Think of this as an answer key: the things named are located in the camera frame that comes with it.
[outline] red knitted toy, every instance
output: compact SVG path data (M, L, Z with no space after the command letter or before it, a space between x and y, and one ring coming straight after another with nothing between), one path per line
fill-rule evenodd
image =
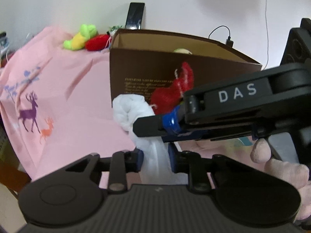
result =
M193 71L187 62L182 64L182 72L169 88L157 88L151 95L150 105L156 115L171 112L183 98L184 92L193 89Z
M102 34L86 41L85 49L88 51L100 51L109 47L110 43L111 43L110 35Z

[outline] black cable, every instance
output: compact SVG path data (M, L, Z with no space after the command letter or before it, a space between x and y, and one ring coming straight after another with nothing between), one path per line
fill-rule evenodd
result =
M212 35L212 33L213 33L215 30L217 30L218 28L220 28L220 27L226 27L226 28L228 29L228 31L229 31L229 39L230 39L230 38L231 38L230 29L229 29L227 26L225 26L225 25L218 26L216 29L214 29L214 30L209 34L208 38L210 38L210 36Z

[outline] green and yellow plush toy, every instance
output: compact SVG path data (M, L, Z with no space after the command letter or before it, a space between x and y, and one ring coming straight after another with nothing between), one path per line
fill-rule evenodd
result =
M83 24L80 27L80 32L73 37L72 40L64 41L64 48L68 50L80 50L84 48L85 42L97 35L97 30L95 25Z

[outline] brown cardboard box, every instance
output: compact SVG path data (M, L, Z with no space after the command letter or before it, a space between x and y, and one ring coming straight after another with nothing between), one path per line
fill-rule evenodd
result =
M193 54L174 53L185 48ZM110 50L111 99L119 94L150 95L157 87L169 87L174 72L188 62L194 86L259 71L261 65L218 41L154 30L117 31Z

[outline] blue band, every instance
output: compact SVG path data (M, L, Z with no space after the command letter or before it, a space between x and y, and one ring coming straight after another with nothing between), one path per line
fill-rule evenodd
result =
M165 114L162 117L163 128L167 131L169 135L176 135L182 131L179 126L178 117L177 117L177 112L179 108L180 108L180 105L174 108L172 112Z

